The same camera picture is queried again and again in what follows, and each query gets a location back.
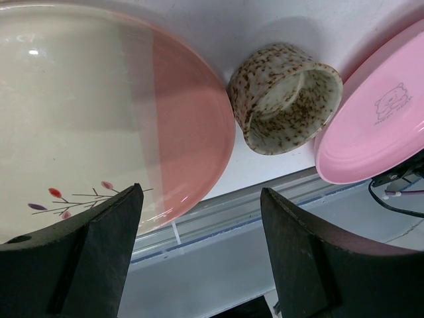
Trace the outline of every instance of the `speckled bowl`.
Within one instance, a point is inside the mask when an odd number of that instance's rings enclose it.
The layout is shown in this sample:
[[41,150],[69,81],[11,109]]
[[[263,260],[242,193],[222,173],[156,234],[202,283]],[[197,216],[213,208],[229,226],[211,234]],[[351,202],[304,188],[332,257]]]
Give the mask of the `speckled bowl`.
[[335,69],[286,43],[253,54],[229,84],[247,145],[267,155],[288,152],[312,139],[335,114],[342,92]]

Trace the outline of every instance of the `pink dish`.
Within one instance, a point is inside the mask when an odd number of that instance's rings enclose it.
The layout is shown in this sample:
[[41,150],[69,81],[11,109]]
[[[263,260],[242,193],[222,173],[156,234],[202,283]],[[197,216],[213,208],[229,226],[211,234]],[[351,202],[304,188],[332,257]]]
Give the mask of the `pink dish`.
[[341,108],[315,140],[319,175],[366,180],[424,148],[424,20],[374,53],[344,85]]

